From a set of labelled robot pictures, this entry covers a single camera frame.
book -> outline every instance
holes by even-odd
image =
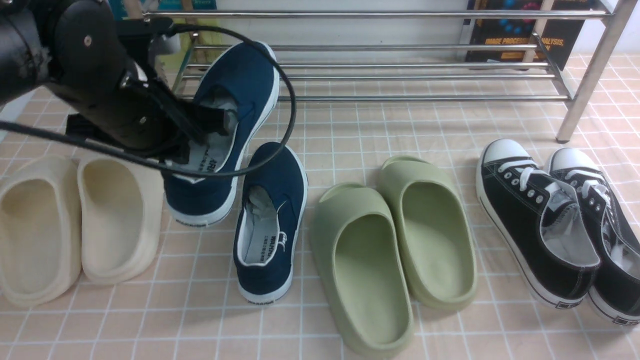
[[[478,0],[478,10],[540,10],[542,0]],[[556,0],[553,10],[588,10],[591,0]],[[474,23],[469,44],[514,45],[528,44],[536,21],[532,19],[514,20],[478,19]],[[571,56],[584,20],[548,20],[541,36],[549,56],[561,70]],[[469,51],[467,62],[522,61],[524,51]],[[534,61],[545,60],[541,51],[536,52]]]

white rubber sole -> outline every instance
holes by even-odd
[[[276,54],[267,44],[259,41],[258,43],[262,44],[267,49],[267,51],[269,52],[269,55],[271,55],[271,57],[274,60],[276,59]],[[231,50],[232,48],[233,47],[228,48],[224,53],[222,53],[222,55],[220,55],[220,57],[218,57],[218,59],[222,58],[222,56],[224,56],[227,53],[227,51]],[[203,79],[204,77],[207,76],[207,74],[213,68],[213,65],[215,65],[217,61],[218,60],[214,61],[213,64],[211,64],[211,66],[209,67],[209,70],[207,70],[207,72],[205,72],[205,74],[202,76]],[[267,121],[267,118],[269,117],[273,109],[276,107],[276,104],[278,103],[278,96],[280,95],[280,74],[275,68],[273,68],[273,78],[275,79],[275,81],[273,82],[271,95],[269,95],[267,104],[262,110],[262,113],[260,114],[258,121],[255,123],[253,129],[251,130],[251,133],[249,134],[247,141],[244,143],[242,150],[240,150],[240,156],[238,156],[236,166],[234,167],[235,170],[240,169],[240,165],[242,164],[242,160],[244,159],[244,153],[246,152],[247,146],[249,146],[249,143],[251,142],[255,134],[258,132],[258,130],[264,124],[264,122]],[[231,191],[229,192],[229,195],[227,196],[227,199],[225,200],[225,202],[222,204],[222,206],[220,206],[218,209],[216,209],[211,213],[204,214],[204,215],[186,215],[186,214],[182,214],[176,209],[173,209],[167,202],[169,212],[171,213],[175,221],[177,221],[178,223],[184,226],[207,227],[207,226],[214,225],[224,220],[227,217],[227,215],[229,215],[229,213],[231,212],[231,207],[233,206],[234,201],[236,199],[237,186],[238,186],[238,177],[236,176],[233,178],[233,180],[231,180]]]
[[[298,233],[300,232],[300,224],[302,223],[302,217],[305,214],[305,208],[307,207],[307,192],[309,188],[309,182],[307,179],[307,172],[305,171],[305,168],[302,166],[302,162],[300,162],[298,155],[296,155],[296,153],[288,145],[286,147],[291,151],[294,158],[296,159],[296,162],[298,163],[300,171],[302,172],[302,175],[303,175],[302,181],[305,187],[305,192],[302,197],[302,208],[300,210],[300,217],[298,219],[298,226],[296,228],[296,233],[293,236],[293,245],[291,247],[291,269],[289,270],[289,276],[287,280],[284,282],[284,284],[281,287],[279,287],[275,291],[272,291],[271,293],[267,293],[263,295],[256,295],[256,294],[250,293],[249,291],[245,290],[242,287],[242,285],[240,285],[240,282],[238,282],[238,290],[240,291],[240,294],[250,304],[254,304],[254,305],[273,304],[274,302],[282,298],[284,295],[286,295],[287,291],[289,291],[289,288],[291,287],[291,283],[293,282],[293,258],[296,253],[296,244],[298,242]]]
[[[640,316],[630,316],[624,313],[615,310],[613,307],[608,305],[606,301],[600,296],[598,290],[595,287],[591,287],[589,289],[589,303],[595,311],[596,314],[600,315],[601,318],[618,324],[618,325],[628,325],[633,326],[640,323]]]
[[[531,268],[529,268],[529,264],[527,264],[527,261],[525,260],[524,256],[520,252],[518,245],[516,245],[515,241],[513,241],[511,235],[509,235],[509,232],[507,231],[507,229],[504,227],[504,224],[500,220],[500,217],[498,217],[498,214],[496,214],[495,210],[493,209],[493,206],[491,206],[491,202],[489,201],[488,197],[486,196],[486,192],[484,191],[484,186],[482,181],[482,164],[483,164],[484,154],[486,153],[487,148],[488,146],[485,147],[484,150],[482,151],[482,154],[480,155],[480,160],[478,161],[478,166],[476,168],[476,193],[478,196],[478,200],[480,201],[480,205],[482,205],[484,210],[489,215],[489,218],[491,218],[495,226],[498,228],[498,230],[502,234],[502,237],[506,240],[507,245],[509,245],[509,248],[511,249],[511,254],[513,255],[513,259],[518,264],[518,267],[520,268],[520,273],[522,274],[522,276],[524,276],[525,284],[529,288],[531,295],[535,299],[540,301],[542,304],[548,307],[554,307],[556,309],[571,309],[573,307],[578,306],[582,302],[582,299],[584,297],[577,300],[575,299],[570,300],[570,299],[564,299],[564,298],[558,297],[557,295],[554,295],[551,292],[549,292],[547,289],[545,289],[545,287],[538,281],[536,276],[531,271]]]

brand logo on insole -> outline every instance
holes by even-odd
[[[209,156],[209,150],[210,148],[205,150],[202,160],[200,160],[198,171],[202,171],[206,167],[206,172],[212,172],[216,168],[217,161]]]
[[[265,236],[264,242],[262,243],[262,251],[260,251],[260,262],[263,263],[265,259],[270,258],[275,249],[276,249],[276,237]]]

cream slide sandal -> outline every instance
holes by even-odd
[[[16,306],[67,291],[80,274],[80,198],[76,165],[34,160],[0,186],[0,288]]]
[[[80,161],[82,264],[89,280],[116,284],[142,273],[160,237],[160,173],[94,154]]]

metal rail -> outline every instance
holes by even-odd
[[[224,50],[230,45],[196,45],[196,50]],[[325,52],[325,51],[524,51],[535,50],[535,44],[522,45],[273,45],[270,48],[274,51],[303,51],[303,52]]]
[[[187,69],[207,70],[211,64],[187,64]],[[280,63],[283,69],[548,69],[549,63]]]
[[[606,10],[465,10],[459,12],[308,12],[308,11],[154,11],[147,17],[169,16],[181,19],[548,19],[548,20],[589,20],[603,19],[610,14]]]
[[[185,80],[199,80],[202,75],[184,75]],[[453,74],[453,75],[288,75],[291,81],[513,81],[553,80],[553,74]]]
[[[192,95],[179,95],[181,99],[193,100]],[[281,96],[278,101],[289,101]],[[566,95],[372,95],[372,96],[296,96],[300,102],[460,102],[460,101],[569,101]]]
[[[355,74],[292,74],[292,81],[503,81],[503,80],[551,80],[558,94],[545,95],[365,95],[365,96],[296,96],[299,102],[459,102],[459,101],[530,101],[530,102],[564,102],[568,108],[557,141],[566,143],[572,137],[578,121],[584,112],[589,98],[593,93],[602,72],[617,44],[622,31],[625,29],[629,17],[638,0],[619,0],[613,7],[607,0],[598,0],[590,11],[559,11],[551,10],[554,0],[544,0],[543,8],[539,11],[521,10],[479,10],[460,12],[302,12],[302,11],[188,11],[188,12],[148,12],[146,17],[169,16],[185,18],[216,18],[216,19],[538,19],[529,44],[522,45],[274,45],[272,49],[280,52],[378,52],[378,51],[522,51],[524,60],[517,63],[283,63],[287,70],[305,69],[347,69],[347,70],[378,70],[378,69],[470,69],[470,70],[544,70],[544,74],[398,74],[379,75],[375,73]],[[563,73],[550,57],[543,43],[542,35],[546,20],[588,20],[600,19],[605,25],[595,54],[591,58],[584,78],[578,90],[574,92],[567,85]],[[200,50],[227,49],[230,45],[199,45],[192,42],[187,55],[180,67],[173,91],[183,99],[193,96],[182,94],[187,80],[197,80],[202,77],[198,70],[205,70],[208,65],[201,61],[193,61],[194,54]],[[536,52],[546,57],[546,62],[534,62]],[[279,101],[288,101],[287,96]]]

